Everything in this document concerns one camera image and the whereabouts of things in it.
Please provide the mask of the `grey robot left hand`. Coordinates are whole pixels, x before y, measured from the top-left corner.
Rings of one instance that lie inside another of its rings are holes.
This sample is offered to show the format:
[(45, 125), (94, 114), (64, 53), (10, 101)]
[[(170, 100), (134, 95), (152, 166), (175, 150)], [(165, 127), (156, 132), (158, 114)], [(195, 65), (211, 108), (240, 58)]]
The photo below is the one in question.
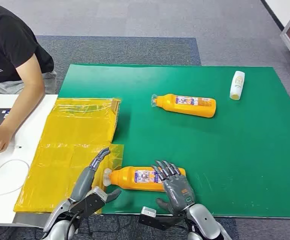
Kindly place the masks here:
[(92, 183), (100, 163), (110, 153), (110, 150), (109, 147), (102, 149), (88, 166), (83, 169), (76, 182), (70, 198), (73, 201), (79, 202), (89, 195), (95, 194), (104, 203), (110, 203), (117, 199), (122, 192), (120, 189), (116, 189), (110, 194), (107, 194), (99, 186), (92, 188)]

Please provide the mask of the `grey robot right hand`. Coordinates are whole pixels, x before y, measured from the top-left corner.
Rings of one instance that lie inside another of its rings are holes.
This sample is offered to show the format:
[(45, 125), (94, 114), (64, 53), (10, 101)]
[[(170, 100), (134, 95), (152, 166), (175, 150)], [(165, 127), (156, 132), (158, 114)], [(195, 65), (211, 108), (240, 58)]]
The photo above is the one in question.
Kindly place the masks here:
[(161, 209), (177, 216), (196, 203), (193, 189), (185, 175), (171, 162), (156, 160), (151, 166), (162, 183), (168, 201), (156, 198), (156, 203)]

